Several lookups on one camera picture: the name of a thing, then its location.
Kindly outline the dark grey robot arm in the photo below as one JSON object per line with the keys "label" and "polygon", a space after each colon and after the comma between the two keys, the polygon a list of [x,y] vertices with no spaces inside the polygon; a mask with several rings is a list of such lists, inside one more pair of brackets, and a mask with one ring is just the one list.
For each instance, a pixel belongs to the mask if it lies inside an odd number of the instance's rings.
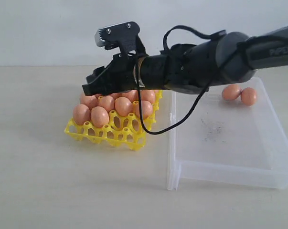
{"label": "dark grey robot arm", "polygon": [[204,39],[202,44],[163,43],[159,55],[149,56],[133,21],[97,30],[95,41],[106,50],[119,48],[108,66],[94,69],[82,86],[86,95],[109,95],[130,90],[172,90],[198,94],[210,86],[244,83],[258,69],[288,66],[288,26],[249,37],[224,30],[207,35],[188,27]]}

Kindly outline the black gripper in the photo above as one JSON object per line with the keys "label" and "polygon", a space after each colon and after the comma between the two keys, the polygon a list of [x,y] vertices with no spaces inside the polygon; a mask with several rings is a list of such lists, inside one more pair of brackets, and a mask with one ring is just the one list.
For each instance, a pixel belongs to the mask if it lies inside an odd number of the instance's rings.
{"label": "black gripper", "polygon": [[86,84],[82,85],[85,95],[123,93],[130,90],[140,90],[140,82],[136,79],[135,68],[144,53],[128,52],[113,55],[109,68],[101,66],[86,77]]}

